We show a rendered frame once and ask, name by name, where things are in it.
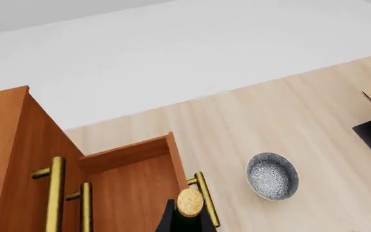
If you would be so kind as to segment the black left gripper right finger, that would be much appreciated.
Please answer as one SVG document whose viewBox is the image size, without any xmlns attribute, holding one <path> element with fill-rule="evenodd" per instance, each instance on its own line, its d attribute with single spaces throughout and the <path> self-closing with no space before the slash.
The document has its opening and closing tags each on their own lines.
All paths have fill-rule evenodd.
<svg viewBox="0 0 371 232">
<path fill-rule="evenodd" d="M 216 228 L 206 209 L 201 210 L 195 217 L 195 227 L 193 232 L 216 232 Z"/>
</svg>

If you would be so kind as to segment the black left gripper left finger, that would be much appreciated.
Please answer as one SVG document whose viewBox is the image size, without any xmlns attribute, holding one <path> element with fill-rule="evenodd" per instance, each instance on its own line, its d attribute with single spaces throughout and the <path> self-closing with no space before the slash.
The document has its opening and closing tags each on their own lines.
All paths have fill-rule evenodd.
<svg viewBox="0 0 371 232">
<path fill-rule="evenodd" d="M 175 232 L 177 219 L 178 210 L 176 208 L 176 202 L 174 199 L 169 199 L 166 202 L 166 208 L 155 232 Z"/>
</svg>

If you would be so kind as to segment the brown wooden cabinet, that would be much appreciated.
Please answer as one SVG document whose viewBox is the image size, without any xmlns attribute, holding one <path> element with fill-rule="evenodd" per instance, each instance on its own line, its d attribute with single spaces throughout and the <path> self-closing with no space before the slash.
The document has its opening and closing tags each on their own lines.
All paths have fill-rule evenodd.
<svg viewBox="0 0 371 232">
<path fill-rule="evenodd" d="M 45 232 L 49 178 L 33 179 L 32 173 L 62 157 L 61 194 L 74 193 L 85 181 L 82 156 L 27 86 L 0 91 L 0 232 Z"/>
</svg>

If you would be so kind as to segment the blue white patterned bowl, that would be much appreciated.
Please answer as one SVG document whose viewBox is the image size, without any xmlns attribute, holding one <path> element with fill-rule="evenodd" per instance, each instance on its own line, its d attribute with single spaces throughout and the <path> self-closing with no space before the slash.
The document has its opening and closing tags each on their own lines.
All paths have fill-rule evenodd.
<svg viewBox="0 0 371 232">
<path fill-rule="evenodd" d="M 251 189 L 259 197 L 271 201 L 293 197 L 300 184 L 298 172 L 291 162 L 272 152 L 253 156 L 247 162 L 245 176 Z"/>
</svg>

